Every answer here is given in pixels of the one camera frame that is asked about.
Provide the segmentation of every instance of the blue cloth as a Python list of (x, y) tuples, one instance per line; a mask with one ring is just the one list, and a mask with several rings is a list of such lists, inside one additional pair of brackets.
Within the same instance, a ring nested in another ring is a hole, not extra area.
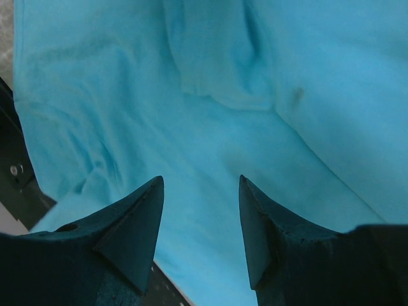
[(408, 3), (15, 0), (15, 106), (55, 230), (156, 175), (156, 261), (256, 305), (238, 179), (337, 231), (408, 220)]

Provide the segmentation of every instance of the blue towel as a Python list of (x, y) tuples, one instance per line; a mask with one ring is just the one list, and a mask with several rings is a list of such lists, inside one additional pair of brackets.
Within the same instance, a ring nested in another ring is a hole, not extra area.
[(55, 230), (165, 183), (156, 261), (256, 305), (238, 180), (337, 231), (406, 223), (406, 1), (15, 0), (15, 106)]

